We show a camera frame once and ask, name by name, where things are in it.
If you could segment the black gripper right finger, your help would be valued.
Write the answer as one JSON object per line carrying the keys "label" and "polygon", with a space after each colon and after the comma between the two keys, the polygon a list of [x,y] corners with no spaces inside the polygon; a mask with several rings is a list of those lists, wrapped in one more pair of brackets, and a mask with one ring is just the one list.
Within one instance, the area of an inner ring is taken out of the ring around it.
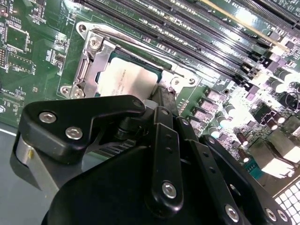
{"label": "black gripper right finger", "polygon": [[291,218],[213,137],[177,117],[184,203],[170,225],[290,225]]}

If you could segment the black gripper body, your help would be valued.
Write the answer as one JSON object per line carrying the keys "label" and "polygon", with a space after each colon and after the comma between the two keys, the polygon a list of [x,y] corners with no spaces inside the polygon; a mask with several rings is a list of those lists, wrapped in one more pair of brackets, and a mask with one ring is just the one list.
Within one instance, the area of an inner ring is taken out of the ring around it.
{"label": "black gripper body", "polygon": [[[179,177],[183,182],[183,166]],[[120,154],[68,181],[54,197],[44,225],[169,225],[183,208],[154,195],[146,149]]]}

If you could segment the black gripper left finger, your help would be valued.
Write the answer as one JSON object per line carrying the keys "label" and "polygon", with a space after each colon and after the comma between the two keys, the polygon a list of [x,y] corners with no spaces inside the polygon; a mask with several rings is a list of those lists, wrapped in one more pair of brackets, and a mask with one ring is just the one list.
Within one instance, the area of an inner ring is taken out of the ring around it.
{"label": "black gripper left finger", "polygon": [[11,166],[53,201],[73,178],[145,148],[154,195],[179,208],[183,182],[177,117],[174,96],[163,88],[150,105],[132,95],[34,102],[22,112]]}

